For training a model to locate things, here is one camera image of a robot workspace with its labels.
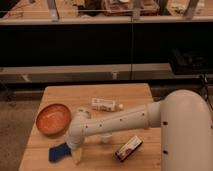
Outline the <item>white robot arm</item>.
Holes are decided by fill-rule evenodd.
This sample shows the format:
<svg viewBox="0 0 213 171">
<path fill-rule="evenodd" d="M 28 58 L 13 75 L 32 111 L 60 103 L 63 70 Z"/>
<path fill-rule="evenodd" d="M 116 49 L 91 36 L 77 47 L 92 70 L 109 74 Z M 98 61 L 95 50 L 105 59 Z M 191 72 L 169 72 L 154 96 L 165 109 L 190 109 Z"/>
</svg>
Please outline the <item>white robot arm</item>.
<svg viewBox="0 0 213 171">
<path fill-rule="evenodd" d="M 65 142 L 75 151 L 87 136 L 156 127 L 161 129 L 161 171 L 213 171 L 213 117 L 206 101 L 190 90 L 103 117 L 79 109 Z"/>
</svg>

